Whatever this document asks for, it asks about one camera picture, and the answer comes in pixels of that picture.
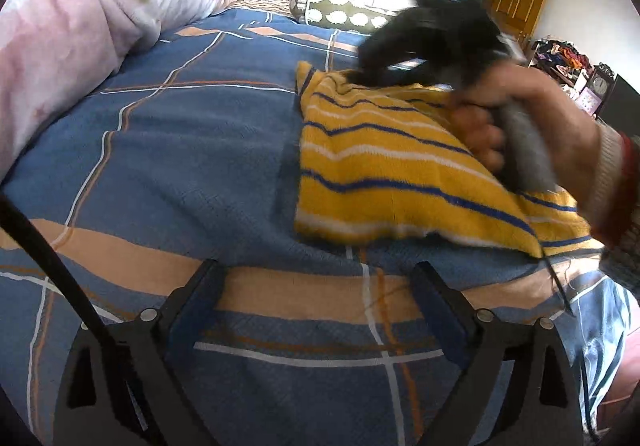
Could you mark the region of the person's right hand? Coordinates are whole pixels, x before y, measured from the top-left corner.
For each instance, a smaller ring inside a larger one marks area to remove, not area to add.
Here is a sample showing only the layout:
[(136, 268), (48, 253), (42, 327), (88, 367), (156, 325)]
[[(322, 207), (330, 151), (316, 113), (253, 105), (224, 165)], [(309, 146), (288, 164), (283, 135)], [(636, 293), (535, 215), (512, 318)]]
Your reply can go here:
[(550, 76), (514, 62), (496, 62), (469, 88), (452, 94), (451, 131), (486, 169), (501, 171), (506, 136), (490, 110), (511, 99), (525, 107), (541, 132), (558, 184), (584, 208), (596, 177), (600, 128)]

